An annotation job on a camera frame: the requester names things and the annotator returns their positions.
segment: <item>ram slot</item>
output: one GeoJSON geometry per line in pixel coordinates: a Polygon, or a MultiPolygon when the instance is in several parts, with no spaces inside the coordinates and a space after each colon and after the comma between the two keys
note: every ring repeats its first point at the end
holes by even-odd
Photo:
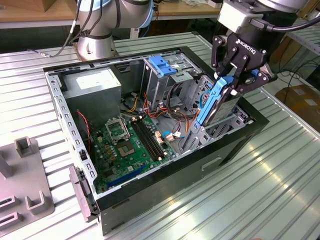
{"type": "Polygon", "coordinates": [[[146,125],[144,125],[144,123],[142,121],[138,121],[137,124],[140,127],[140,129],[142,130],[142,132],[144,133],[144,135],[149,139],[150,143],[152,144],[153,148],[156,150],[159,157],[164,157],[165,155],[164,155],[162,149],[159,147],[159,144],[153,138],[152,134],[149,132],[146,125]]]}
{"type": "Polygon", "coordinates": [[[139,139],[141,140],[144,147],[147,149],[148,153],[150,154],[151,158],[154,161],[157,161],[159,157],[164,157],[164,154],[161,148],[158,146],[154,138],[151,136],[147,128],[141,122],[135,122],[131,126],[135,133],[138,135],[139,139]]]}

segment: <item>blue pcie slot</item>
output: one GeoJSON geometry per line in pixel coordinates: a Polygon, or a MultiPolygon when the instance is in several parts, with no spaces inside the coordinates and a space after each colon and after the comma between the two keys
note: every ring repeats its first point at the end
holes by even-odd
{"type": "Polygon", "coordinates": [[[125,182],[126,180],[129,180],[129,179],[137,176],[138,174],[142,173],[142,169],[145,168],[146,166],[147,166],[147,165],[145,164],[145,165],[139,167],[137,170],[134,170],[134,171],[132,171],[132,172],[130,172],[130,173],[122,176],[122,177],[119,177],[119,178],[117,178],[116,180],[113,180],[113,181],[111,181],[111,182],[108,182],[108,183],[106,184],[106,187],[109,188],[109,187],[118,185],[118,184],[120,184],[120,183],[122,183],[122,182],[125,182]]]}

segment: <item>green circuit board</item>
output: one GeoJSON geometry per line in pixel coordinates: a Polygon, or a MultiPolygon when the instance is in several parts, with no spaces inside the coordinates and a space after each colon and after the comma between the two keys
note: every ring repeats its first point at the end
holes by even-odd
{"type": "MultiPolygon", "coordinates": [[[[142,122],[148,127],[152,138],[156,140],[157,137],[154,132],[158,131],[158,129],[152,120],[146,117],[142,122]]],[[[164,144],[157,143],[166,155],[162,160],[154,160],[132,127],[132,123],[128,121],[125,125],[130,135],[127,141],[120,140],[116,144],[113,143],[107,128],[92,134],[95,151],[94,167],[98,175],[94,184],[98,194],[105,192],[112,186],[134,178],[137,173],[145,173],[176,157],[175,151],[168,142],[164,144]]],[[[115,125],[114,127],[115,129],[111,131],[111,135],[114,131],[116,135],[122,133],[119,126],[115,125]]]]}

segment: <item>white label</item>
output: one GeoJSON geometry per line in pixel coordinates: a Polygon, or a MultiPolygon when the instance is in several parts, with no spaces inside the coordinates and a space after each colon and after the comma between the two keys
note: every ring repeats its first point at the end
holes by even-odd
{"type": "Polygon", "coordinates": [[[298,94],[298,95],[305,95],[305,91],[303,91],[302,89],[300,88],[297,88],[297,89],[294,89],[294,91],[298,94]]]}
{"type": "Polygon", "coordinates": [[[315,101],[313,101],[312,99],[305,99],[305,102],[307,103],[307,104],[309,104],[310,106],[317,106],[318,104],[315,102],[315,101]]]}
{"type": "Polygon", "coordinates": [[[102,79],[96,79],[96,78],[87,77],[87,76],[78,77],[76,79],[76,82],[78,83],[81,89],[89,89],[89,88],[103,85],[102,79]]]}
{"type": "Polygon", "coordinates": [[[120,85],[113,72],[107,68],[91,75],[81,75],[76,79],[80,89],[89,89],[97,86],[113,88],[120,85]]]}

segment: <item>cardboard box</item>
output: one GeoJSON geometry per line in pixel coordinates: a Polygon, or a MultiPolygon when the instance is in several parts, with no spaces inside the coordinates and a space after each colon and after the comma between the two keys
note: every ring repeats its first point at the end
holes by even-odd
{"type": "Polygon", "coordinates": [[[284,104],[320,133],[320,96],[309,86],[286,87],[278,91],[275,97],[281,102],[286,97],[284,104]]]}
{"type": "Polygon", "coordinates": [[[56,0],[0,0],[0,5],[45,12],[56,0]]]}

